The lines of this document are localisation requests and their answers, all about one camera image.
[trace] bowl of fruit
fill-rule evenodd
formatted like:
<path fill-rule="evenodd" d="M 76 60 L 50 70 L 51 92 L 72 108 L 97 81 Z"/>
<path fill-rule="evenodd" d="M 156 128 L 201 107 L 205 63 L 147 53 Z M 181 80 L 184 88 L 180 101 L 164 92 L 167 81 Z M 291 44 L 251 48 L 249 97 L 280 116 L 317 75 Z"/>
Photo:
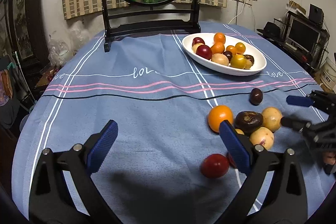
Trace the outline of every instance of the bowl of fruit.
<path fill-rule="evenodd" d="M 266 58 L 252 45 L 223 33 L 194 33 L 182 40 L 187 54 L 201 65 L 228 75 L 254 75 Z"/>

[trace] white bucket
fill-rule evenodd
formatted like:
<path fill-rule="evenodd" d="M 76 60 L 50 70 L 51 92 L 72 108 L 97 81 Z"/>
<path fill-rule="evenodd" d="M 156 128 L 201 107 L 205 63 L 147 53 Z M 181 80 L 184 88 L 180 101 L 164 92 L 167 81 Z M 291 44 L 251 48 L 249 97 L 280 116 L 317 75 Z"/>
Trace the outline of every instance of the white bucket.
<path fill-rule="evenodd" d="M 327 61 L 323 66 L 323 71 L 321 73 L 320 79 L 322 83 L 330 90 L 336 84 L 336 66 L 335 64 L 327 57 Z"/>

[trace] plastic bag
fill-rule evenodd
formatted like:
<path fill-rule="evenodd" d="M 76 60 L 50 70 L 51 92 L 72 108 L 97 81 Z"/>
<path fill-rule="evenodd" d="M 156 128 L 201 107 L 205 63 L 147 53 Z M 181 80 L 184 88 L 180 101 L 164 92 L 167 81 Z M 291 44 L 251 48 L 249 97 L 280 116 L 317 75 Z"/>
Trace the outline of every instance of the plastic bag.
<path fill-rule="evenodd" d="M 90 40 L 90 34 L 83 26 L 83 23 L 78 20 L 70 29 L 70 37 L 75 51 L 79 50 Z"/>
<path fill-rule="evenodd" d="M 62 39 L 53 39 L 49 35 L 50 39 L 48 41 L 49 56 L 48 59 L 52 66 L 64 66 L 72 57 L 73 52 L 70 50 L 69 46 Z"/>

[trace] white bowl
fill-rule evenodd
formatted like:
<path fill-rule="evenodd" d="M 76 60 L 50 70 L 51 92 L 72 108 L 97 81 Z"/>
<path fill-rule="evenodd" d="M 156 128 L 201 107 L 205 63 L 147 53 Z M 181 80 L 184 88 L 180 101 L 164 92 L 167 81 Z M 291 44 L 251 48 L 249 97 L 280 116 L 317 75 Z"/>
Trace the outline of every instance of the white bowl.
<path fill-rule="evenodd" d="M 254 64 L 250 69 L 236 69 L 236 68 L 231 68 L 229 66 L 220 65 L 210 60 L 207 60 L 201 56 L 198 56 L 197 54 L 193 52 L 192 43 L 195 37 L 202 38 L 205 44 L 211 47 L 214 44 L 213 42 L 214 35 L 215 33 L 207 33 L 207 32 L 190 34 L 186 36 L 185 38 L 183 38 L 182 40 L 183 48 L 187 52 L 187 54 L 192 59 L 194 59 L 196 62 L 200 63 L 201 65 L 209 69 L 212 69 L 212 70 L 215 70 L 221 73 L 225 73 L 228 75 L 237 75 L 237 76 L 254 75 L 262 71 L 266 67 L 266 64 L 267 64 L 266 58 L 257 48 L 251 46 L 250 44 L 244 42 L 243 40 L 240 40 L 235 37 L 230 37 L 228 35 L 225 36 L 226 37 L 225 48 L 229 45 L 234 46 L 238 42 L 241 42 L 246 47 L 246 51 L 244 52 L 244 54 L 250 54 L 254 57 Z"/>

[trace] blue gripper pad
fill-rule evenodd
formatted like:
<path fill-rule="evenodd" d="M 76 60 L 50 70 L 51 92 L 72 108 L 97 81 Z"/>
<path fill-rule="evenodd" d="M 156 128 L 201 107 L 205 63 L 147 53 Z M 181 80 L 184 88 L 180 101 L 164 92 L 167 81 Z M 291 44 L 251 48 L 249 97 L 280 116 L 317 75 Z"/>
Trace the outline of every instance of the blue gripper pad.
<path fill-rule="evenodd" d="M 293 95 L 287 96 L 286 102 L 289 105 L 305 106 L 305 107 L 310 107 L 314 103 L 314 101 L 309 97 L 293 96 Z"/>
<path fill-rule="evenodd" d="M 250 155 L 238 139 L 236 131 L 228 122 L 223 121 L 219 126 L 219 135 L 238 170 L 248 175 L 251 172 Z"/>
<path fill-rule="evenodd" d="M 107 153 L 118 136 L 118 124 L 110 121 L 100 132 L 101 136 L 87 155 L 87 170 L 90 174 L 99 170 Z"/>

